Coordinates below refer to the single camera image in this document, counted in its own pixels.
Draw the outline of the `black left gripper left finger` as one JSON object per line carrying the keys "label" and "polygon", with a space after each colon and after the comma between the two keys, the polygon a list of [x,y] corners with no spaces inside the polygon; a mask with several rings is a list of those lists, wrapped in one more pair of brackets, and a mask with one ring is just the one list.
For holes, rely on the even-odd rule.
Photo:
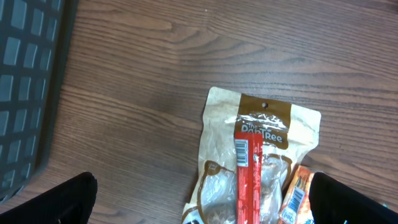
{"label": "black left gripper left finger", "polygon": [[98,183],[90,172],[74,178],[1,214],[1,224],[87,224]]}

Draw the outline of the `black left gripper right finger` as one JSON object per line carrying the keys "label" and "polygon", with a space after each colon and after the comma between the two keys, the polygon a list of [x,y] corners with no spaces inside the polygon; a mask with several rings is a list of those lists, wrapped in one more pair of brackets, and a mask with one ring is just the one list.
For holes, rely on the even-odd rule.
{"label": "black left gripper right finger", "polygon": [[315,224],[397,224],[397,213],[317,172],[309,193]]}

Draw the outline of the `small orange sachet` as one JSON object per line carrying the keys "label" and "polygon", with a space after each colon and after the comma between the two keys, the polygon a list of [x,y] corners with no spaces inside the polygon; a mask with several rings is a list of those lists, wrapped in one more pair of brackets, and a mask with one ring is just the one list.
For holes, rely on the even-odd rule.
{"label": "small orange sachet", "polygon": [[314,224],[310,208],[310,186],[315,172],[298,166],[279,212],[278,224]]}

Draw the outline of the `beige snack pouch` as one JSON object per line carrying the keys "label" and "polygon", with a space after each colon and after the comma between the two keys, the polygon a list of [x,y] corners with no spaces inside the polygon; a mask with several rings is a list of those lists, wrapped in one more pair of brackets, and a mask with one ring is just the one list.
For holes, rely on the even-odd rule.
{"label": "beige snack pouch", "polygon": [[247,145],[237,133],[262,135],[260,223],[278,223],[282,192],[305,155],[318,146],[321,113],[287,103],[210,88],[198,150],[198,181],[182,223],[237,223],[237,169]]}

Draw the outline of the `red stick packet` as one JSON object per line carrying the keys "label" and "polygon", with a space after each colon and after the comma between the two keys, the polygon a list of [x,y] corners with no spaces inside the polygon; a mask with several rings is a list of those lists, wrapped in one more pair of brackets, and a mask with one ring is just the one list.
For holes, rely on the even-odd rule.
{"label": "red stick packet", "polygon": [[261,206],[262,135],[236,132],[238,224],[259,224]]}

